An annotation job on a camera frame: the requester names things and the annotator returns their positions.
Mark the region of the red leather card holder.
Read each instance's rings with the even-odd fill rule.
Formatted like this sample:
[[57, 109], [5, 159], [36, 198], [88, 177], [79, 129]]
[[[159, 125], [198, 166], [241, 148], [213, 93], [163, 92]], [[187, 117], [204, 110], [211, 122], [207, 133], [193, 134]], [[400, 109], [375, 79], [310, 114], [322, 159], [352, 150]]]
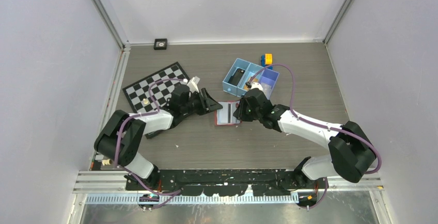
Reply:
[[215, 125], [237, 125], [241, 121], [233, 116], [233, 113], [237, 110], [239, 101], [219, 102], [222, 106], [221, 109], [215, 111]]

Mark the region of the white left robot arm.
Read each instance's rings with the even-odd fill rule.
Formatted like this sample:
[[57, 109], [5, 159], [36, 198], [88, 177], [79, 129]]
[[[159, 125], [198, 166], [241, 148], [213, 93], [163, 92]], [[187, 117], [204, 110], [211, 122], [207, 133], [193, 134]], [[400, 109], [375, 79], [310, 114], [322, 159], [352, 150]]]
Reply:
[[115, 111], [98, 135], [94, 149], [138, 176], [144, 189], [152, 190], [158, 185], [159, 177], [154, 173], [158, 168], [138, 152], [142, 137], [173, 129], [192, 114], [202, 116], [219, 109], [222, 105], [205, 88], [179, 85], [160, 110], [138, 114]]

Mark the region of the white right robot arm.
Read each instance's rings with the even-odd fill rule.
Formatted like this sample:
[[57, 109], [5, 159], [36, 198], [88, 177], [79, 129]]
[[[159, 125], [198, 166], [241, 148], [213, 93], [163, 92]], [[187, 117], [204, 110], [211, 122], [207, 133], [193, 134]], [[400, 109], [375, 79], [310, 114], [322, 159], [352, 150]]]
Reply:
[[267, 129], [300, 136], [329, 151], [328, 155], [304, 158], [294, 169], [295, 182], [301, 188], [335, 175], [358, 183], [374, 170], [377, 153], [355, 122], [337, 124], [310, 118], [286, 105], [272, 104], [259, 89], [240, 98], [233, 116], [244, 122], [259, 121]]

